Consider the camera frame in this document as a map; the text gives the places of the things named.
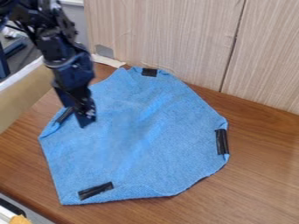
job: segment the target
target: wooden cabinet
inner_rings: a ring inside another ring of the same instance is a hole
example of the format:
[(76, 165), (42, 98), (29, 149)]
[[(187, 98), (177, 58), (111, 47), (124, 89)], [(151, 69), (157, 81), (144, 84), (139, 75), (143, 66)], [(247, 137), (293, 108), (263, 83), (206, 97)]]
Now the wooden cabinet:
[(299, 114), (299, 1), (86, 0), (90, 49)]

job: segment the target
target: white object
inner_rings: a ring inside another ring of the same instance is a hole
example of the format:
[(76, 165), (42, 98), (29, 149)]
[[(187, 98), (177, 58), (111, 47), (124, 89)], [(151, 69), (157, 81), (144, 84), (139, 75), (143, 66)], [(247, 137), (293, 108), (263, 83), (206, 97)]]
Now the white object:
[(11, 38), (14, 39), (19, 35), (18, 31), (12, 31), (11, 29), (9, 29), (8, 27), (4, 27), (1, 30), (1, 33), (6, 37), (6, 38)]
[(108, 66), (111, 66), (111, 67), (119, 68), (119, 67), (126, 64), (125, 62), (121, 62), (121, 61), (116, 60), (116, 59), (110, 59), (110, 58), (107, 58), (107, 57), (100, 56), (99, 54), (92, 54), (92, 57), (93, 57), (94, 62), (105, 64), (105, 65), (108, 65)]
[(0, 224), (9, 223), (13, 216), (16, 216), (16, 214), (6, 209), (5, 207), (0, 206)]
[(3, 82), (0, 83), (0, 92), (5, 90), (7, 87), (10, 87), (17, 81), (22, 80), (27, 74), (38, 68), (43, 64), (43, 57), (39, 57), (38, 59), (34, 60), (32, 63), (29, 65), (25, 66), (23, 69), (18, 71), (17, 73), (13, 74), (11, 77), (8, 79), (4, 80)]

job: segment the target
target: wooden tabletop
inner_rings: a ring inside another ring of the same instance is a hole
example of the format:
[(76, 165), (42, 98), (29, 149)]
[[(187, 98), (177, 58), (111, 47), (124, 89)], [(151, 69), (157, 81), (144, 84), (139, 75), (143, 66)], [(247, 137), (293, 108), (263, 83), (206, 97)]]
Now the wooden tabletop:
[[(96, 81), (114, 71), (96, 68)], [(191, 87), (228, 119), (232, 156), (186, 192), (61, 206), (37, 140), (60, 107), (53, 91), (0, 136), (0, 191), (56, 223), (299, 223), (299, 116)]]

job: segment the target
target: blue cloth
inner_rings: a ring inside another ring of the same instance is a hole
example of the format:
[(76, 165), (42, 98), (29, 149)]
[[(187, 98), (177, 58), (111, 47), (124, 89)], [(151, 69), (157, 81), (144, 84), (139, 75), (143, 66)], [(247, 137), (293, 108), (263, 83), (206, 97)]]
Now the blue cloth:
[[(63, 108), (41, 133), (61, 204), (176, 195), (226, 164), (215, 135), (226, 119), (173, 75), (142, 70), (120, 68), (91, 86), (97, 122), (81, 129), (71, 115), (59, 126)], [(80, 200), (110, 181), (113, 190)]]

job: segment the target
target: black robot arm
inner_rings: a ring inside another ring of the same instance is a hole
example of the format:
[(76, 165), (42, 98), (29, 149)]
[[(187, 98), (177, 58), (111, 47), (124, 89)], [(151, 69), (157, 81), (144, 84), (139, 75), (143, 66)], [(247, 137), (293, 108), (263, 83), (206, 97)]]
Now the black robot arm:
[(7, 20), (23, 29), (52, 69), (54, 87), (81, 128), (95, 121), (88, 84), (94, 77), (88, 50), (75, 42), (78, 32), (57, 0), (0, 0), (0, 29)]

